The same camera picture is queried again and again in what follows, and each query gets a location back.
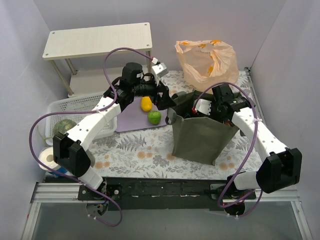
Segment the yellow mango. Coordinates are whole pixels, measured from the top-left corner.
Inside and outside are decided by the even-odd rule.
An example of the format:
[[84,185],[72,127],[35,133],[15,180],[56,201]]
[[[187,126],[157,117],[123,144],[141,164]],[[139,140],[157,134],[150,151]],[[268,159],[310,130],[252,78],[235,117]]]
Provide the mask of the yellow mango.
[[149,96],[144,96],[141,98],[140,107],[144,112],[150,112],[153,108],[153,103]]

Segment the green canvas tote bag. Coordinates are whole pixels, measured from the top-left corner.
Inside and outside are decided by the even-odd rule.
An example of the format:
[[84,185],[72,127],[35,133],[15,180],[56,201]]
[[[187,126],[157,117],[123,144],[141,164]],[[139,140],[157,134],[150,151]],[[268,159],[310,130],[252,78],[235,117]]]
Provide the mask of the green canvas tote bag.
[[172,126],[172,155],[188,161],[215,165],[216,159],[239,131],[207,116],[193,116],[192,106],[199,91],[172,95],[175,107],[167,110],[166,123]]

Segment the orange plastic grocery bag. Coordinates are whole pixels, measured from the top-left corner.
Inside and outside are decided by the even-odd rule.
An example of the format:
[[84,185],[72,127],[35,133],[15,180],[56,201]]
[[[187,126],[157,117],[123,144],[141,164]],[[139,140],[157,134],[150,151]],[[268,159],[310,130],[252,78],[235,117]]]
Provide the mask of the orange plastic grocery bag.
[[236,52],[221,40],[177,41],[175,50],[184,79],[198,91],[216,83],[238,81]]

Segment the green melon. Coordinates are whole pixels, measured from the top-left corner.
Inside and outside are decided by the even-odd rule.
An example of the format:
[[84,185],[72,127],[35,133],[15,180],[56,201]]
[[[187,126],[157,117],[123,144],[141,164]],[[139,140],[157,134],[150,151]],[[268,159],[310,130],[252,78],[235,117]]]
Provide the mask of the green melon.
[[62,119],[58,121],[53,127],[53,135],[57,133],[65,134],[68,130],[75,127],[77,123],[70,119]]

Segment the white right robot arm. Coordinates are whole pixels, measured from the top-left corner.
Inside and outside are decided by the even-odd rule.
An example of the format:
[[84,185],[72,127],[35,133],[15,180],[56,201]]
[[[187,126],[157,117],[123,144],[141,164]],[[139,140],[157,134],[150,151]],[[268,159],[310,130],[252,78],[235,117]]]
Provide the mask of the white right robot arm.
[[260,189],[269,194],[298,184],[302,153],[287,147],[272,134],[258,118],[253,101],[245,93],[236,96],[226,82],[213,87],[212,92],[211,116],[238,127],[251,140],[262,162],[257,171],[233,175],[233,182],[226,186],[227,195],[237,199],[245,190]]

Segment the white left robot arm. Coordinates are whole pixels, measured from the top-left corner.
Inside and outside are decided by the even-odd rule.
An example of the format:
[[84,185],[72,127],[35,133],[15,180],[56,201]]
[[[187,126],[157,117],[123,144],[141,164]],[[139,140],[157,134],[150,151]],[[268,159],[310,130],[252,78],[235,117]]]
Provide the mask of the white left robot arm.
[[168,73],[164,63],[156,63],[150,73],[144,73],[140,64],[129,62],[122,69],[109,89],[103,94],[93,113],[87,115],[75,127],[53,137],[53,160],[69,171],[89,188],[95,200],[106,196],[103,178],[93,170],[87,154],[90,143],[111,120],[130,105],[135,97],[150,97],[158,110],[166,110],[176,104],[169,95],[169,88],[161,82]]

